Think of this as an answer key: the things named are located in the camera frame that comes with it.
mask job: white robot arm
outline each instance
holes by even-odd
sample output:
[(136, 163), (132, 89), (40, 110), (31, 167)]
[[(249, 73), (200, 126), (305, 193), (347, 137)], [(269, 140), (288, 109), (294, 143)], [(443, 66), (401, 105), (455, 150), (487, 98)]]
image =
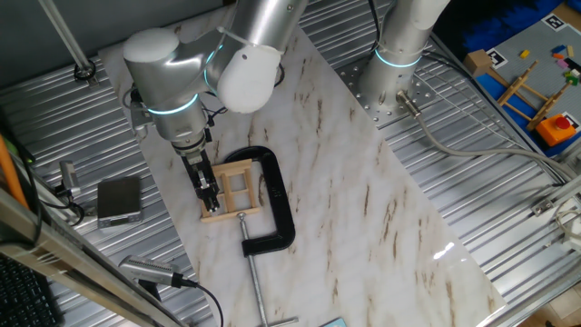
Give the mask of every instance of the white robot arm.
[(210, 212), (218, 185), (204, 150), (208, 119), (199, 93), (212, 92), (226, 108), (251, 113), (272, 94), (281, 55), (308, 0), (240, 0), (231, 30), (221, 27), (188, 44), (154, 28), (132, 35), (123, 57), (161, 137), (186, 166)]
[[(407, 91), (432, 26), (449, 0), (397, 0), (385, 17), (379, 48), (360, 89), (377, 110), (398, 105)], [(196, 194), (209, 212), (219, 192), (204, 150), (207, 117), (199, 93), (215, 94), (226, 108), (251, 113), (272, 94), (277, 66), (308, 0), (239, 0), (230, 30), (223, 27), (188, 44), (155, 28), (126, 41), (123, 55), (143, 104), (161, 137), (182, 157)]]

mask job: marble board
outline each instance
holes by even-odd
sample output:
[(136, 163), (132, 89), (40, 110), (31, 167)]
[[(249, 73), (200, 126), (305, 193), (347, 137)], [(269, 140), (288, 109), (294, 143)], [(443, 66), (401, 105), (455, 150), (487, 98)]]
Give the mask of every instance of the marble board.
[[(189, 42), (226, 25), (231, 12), (223, 8), (168, 28)], [(131, 86), (121, 46), (99, 55), (121, 96)], [(217, 116), (207, 146), (217, 164), (249, 145), (278, 157), (296, 239), (287, 250), (256, 257), (269, 321), (298, 316), (295, 325), (318, 327), (342, 317), (349, 327), (464, 327), (504, 306), (299, 28), (282, 64), (286, 78), (270, 101), (254, 114)], [(151, 128), (140, 145), (200, 283), (220, 300), (225, 325), (259, 325), (238, 220), (201, 223), (200, 203), (170, 144)], [(247, 217), (250, 237), (274, 230), (260, 169), (253, 170), (263, 210)]]

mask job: mounting plate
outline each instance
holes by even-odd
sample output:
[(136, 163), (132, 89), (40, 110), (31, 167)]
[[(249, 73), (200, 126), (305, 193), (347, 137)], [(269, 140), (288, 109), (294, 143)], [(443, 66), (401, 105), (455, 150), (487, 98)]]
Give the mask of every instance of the mounting plate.
[[(392, 121), (398, 120), (399, 118), (406, 116), (409, 112), (401, 105), (398, 110), (395, 111), (380, 111), (372, 110), (370, 108), (370, 103), (372, 101), (377, 101), (377, 99), (371, 100), (365, 96), (365, 93), (359, 89), (359, 78), (365, 66), (367, 66), (369, 59), (363, 58), (352, 64), (347, 64), (337, 69), (337, 74), (349, 88), (351, 93), (355, 96), (361, 107), (365, 109), (369, 117), (375, 122), (377, 127), (382, 127)], [(412, 89), (408, 91), (409, 98), (411, 101), (422, 109), (427, 106), (427, 104), (434, 101), (434, 93), (432, 90), (424, 83), (412, 77)]]

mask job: blue box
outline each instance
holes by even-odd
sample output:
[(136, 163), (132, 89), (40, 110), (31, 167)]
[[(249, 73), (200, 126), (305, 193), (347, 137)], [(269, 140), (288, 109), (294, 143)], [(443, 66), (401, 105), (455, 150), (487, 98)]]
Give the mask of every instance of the blue box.
[(345, 324), (345, 321), (342, 318), (339, 318), (321, 327), (347, 327), (347, 325)]

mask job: black keyboard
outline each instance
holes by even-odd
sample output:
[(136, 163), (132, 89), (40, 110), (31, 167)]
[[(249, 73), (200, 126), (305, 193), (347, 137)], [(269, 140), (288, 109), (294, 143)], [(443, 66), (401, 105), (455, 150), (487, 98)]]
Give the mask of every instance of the black keyboard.
[(0, 255), (0, 327), (53, 327), (62, 322), (46, 278)]

